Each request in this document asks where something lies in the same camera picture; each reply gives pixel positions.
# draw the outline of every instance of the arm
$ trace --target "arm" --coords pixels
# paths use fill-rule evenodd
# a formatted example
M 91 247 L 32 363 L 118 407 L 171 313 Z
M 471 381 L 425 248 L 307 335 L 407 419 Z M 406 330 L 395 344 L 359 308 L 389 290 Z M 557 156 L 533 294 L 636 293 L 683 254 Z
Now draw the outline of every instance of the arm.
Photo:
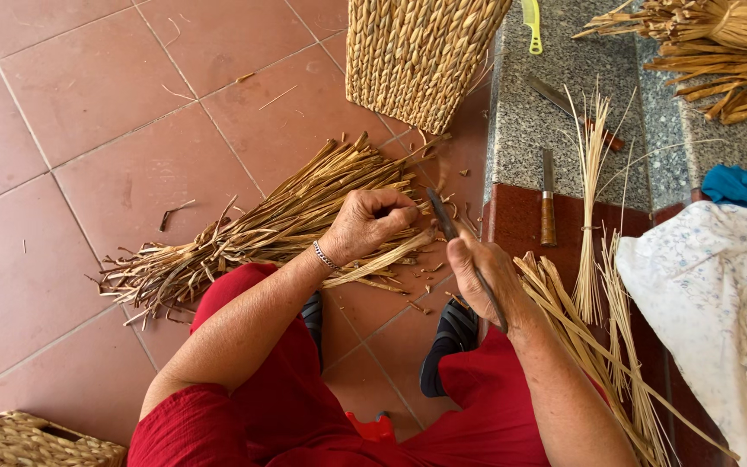
M 394 189 L 351 191 L 319 247 L 334 263 L 347 264 L 407 228 L 418 213 L 414 202 Z M 311 246 L 227 303 L 154 377 L 140 419 L 185 387 L 216 383 L 232 391 L 241 386 L 264 363 L 301 306 L 332 271 Z
M 520 286 L 509 254 L 465 232 L 448 243 L 447 253 L 457 286 L 477 314 L 497 324 L 474 274 L 475 265 L 503 308 L 509 322 L 507 336 L 524 369 L 549 462 L 554 467 L 638 465 L 609 407 Z

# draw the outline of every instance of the red stool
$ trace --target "red stool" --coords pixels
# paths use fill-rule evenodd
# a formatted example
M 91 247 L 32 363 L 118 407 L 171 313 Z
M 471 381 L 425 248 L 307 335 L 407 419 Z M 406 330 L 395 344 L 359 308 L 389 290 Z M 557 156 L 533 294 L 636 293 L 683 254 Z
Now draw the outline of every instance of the red stool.
M 356 432 L 362 436 L 362 439 L 390 445 L 397 444 L 397 438 L 393 435 L 393 424 L 390 417 L 388 417 L 388 412 L 384 410 L 379 412 L 376 416 L 376 421 L 368 421 L 368 423 L 362 423 L 356 419 L 354 412 L 345 412 L 345 416 L 350 420 Z

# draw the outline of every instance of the granite surface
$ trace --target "granite surface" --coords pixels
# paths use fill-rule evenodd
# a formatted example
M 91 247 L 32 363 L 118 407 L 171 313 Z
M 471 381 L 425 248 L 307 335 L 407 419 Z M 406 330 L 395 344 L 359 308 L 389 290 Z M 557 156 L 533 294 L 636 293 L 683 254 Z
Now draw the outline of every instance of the granite surface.
M 607 128 L 613 131 L 628 107 L 638 85 L 635 42 L 628 35 L 585 37 L 571 40 L 588 18 L 612 9 L 619 0 L 604 3 L 555 0 L 540 6 L 541 38 L 544 52 L 529 54 L 531 29 L 525 26 L 520 4 L 513 5 L 495 38 L 495 72 L 492 83 L 492 115 L 486 163 L 486 187 L 494 183 L 542 189 L 541 147 L 555 154 L 555 193 L 582 197 L 578 166 L 575 121 L 525 84 L 532 73 L 563 92 L 567 86 L 576 107 L 584 108 L 594 93 L 596 81 L 603 96 L 611 96 Z M 628 147 L 634 141 L 633 156 L 644 154 L 642 103 L 636 93 L 618 136 L 627 142 L 624 150 L 609 153 L 604 160 L 599 187 L 612 179 L 598 200 L 622 203 L 624 174 L 613 176 L 628 164 Z M 625 205 L 649 211 L 647 160 L 629 169 Z
M 747 121 L 733 125 L 709 122 L 696 110 L 719 101 L 724 95 L 696 102 L 673 98 L 677 89 L 696 86 L 717 75 L 692 78 L 675 86 L 665 86 L 678 73 L 648 71 L 642 63 L 656 56 L 658 45 L 652 39 L 635 37 L 639 82 L 642 90 L 645 134 L 648 152 L 670 144 L 688 143 L 648 156 L 653 210 L 690 199 L 690 190 L 699 188 L 705 173 L 714 165 L 739 164 L 747 169 Z M 695 143 L 695 141 L 722 139 Z

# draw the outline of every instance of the silver bracelet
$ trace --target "silver bracelet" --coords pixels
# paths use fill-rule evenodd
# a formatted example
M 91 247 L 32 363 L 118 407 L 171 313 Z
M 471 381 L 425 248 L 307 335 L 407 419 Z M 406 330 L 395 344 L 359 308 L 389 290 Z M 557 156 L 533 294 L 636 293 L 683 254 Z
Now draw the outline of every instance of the silver bracelet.
M 322 260 L 322 262 L 330 266 L 331 269 L 333 269 L 334 271 L 338 271 L 341 269 L 339 266 L 336 266 L 333 261 L 330 261 L 330 259 L 321 251 L 321 248 L 319 248 L 318 240 L 313 240 L 313 248 L 316 250 L 316 256 L 318 256 L 319 259 Z

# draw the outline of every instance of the woman's left hand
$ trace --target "woman's left hand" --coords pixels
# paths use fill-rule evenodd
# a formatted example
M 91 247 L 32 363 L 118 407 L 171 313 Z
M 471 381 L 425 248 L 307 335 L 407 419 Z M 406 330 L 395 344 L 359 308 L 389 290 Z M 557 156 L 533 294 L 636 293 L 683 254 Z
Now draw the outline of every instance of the woman's left hand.
M 418 216 L 417 204 L 396 189 L 355 189 L 319 247 L 330 261 L 345 266 L 378 249 Z

